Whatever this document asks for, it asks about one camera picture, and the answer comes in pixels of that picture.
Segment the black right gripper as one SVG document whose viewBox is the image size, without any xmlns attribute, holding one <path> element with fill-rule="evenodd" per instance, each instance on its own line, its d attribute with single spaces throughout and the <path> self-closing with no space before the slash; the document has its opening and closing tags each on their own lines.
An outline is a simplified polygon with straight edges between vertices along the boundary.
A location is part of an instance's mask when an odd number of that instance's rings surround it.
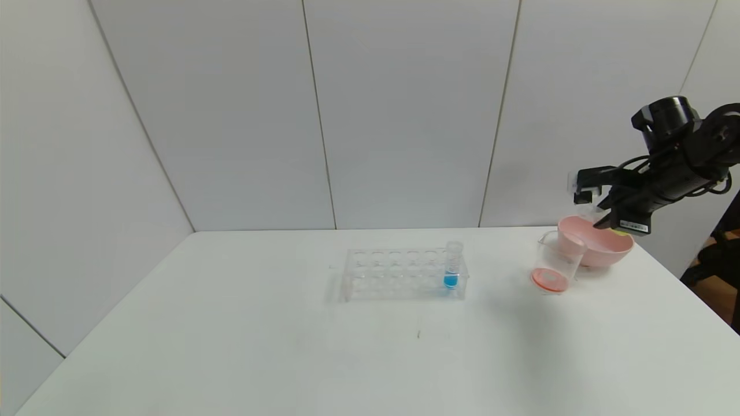
<svg viewBox="0 0 740 416">
<path fill-rule="evenodd" d="M 594 222 L 593 227 L 649 235 L 652 214 L 673 202 L 650 187 L 613 186 L 609 192 L 609 211 Z"/>
</svg>

